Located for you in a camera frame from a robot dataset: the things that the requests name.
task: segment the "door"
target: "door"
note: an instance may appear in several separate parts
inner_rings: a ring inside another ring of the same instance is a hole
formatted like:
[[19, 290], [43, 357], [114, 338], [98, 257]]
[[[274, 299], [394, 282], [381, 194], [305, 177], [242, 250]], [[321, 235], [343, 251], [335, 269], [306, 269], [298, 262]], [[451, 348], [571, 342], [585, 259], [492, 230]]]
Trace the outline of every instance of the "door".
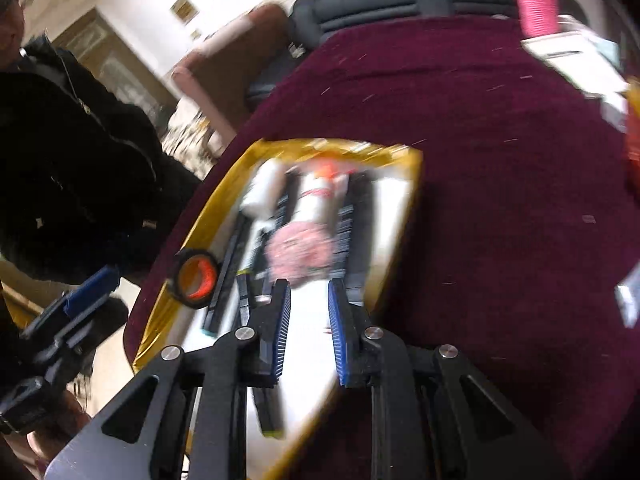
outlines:
[[176, 98], [133, 54], [96, 9], [58, 36], [53, 44], [76, 59], [120, 101], [142, 108], [159, 135], [175, 111]]

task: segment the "orange object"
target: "orange object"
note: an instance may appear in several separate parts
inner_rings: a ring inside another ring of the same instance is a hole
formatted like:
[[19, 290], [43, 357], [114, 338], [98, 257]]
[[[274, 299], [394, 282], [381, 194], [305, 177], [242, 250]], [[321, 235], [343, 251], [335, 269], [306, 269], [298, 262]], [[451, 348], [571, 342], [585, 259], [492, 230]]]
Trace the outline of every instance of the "orange object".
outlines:
[[316, 178], [325, 178], [327, 180], [333, 180], [338, 174], [336, 167], [330, 162], [324, 163], [320, 168], [316, 170]]
[[627, 93], [629, 111], [626, 123], [628, 179], [640, 198], [640, 81], [632, 78], [630, 85]]
[[218, 263], [209, 251], [183, 249], [175, 255], [167, 287], [182, 304], [201, 308], [211, 300], [217, 281]]

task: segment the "person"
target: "person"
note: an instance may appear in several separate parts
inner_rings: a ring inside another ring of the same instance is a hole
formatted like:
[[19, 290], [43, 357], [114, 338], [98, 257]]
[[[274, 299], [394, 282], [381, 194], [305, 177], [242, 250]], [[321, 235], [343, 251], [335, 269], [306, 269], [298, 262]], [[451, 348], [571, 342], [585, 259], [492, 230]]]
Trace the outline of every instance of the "person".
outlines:
[[[0, 399], [23, 379], [18, 327], [2, 297], [0, 285]], [[47, 464], [91, 421], [78, 400], [65, 390], [58, 406], [43, 423], [25, 438], [0, 434], [0, 478], [8, 480], [41, 478]]]
[[104, 265], [140, 282], [199, 184], [46, 36], [21, 48], [18, 0], [0, 9], [0, 253], [38, 280], [78, 284]]

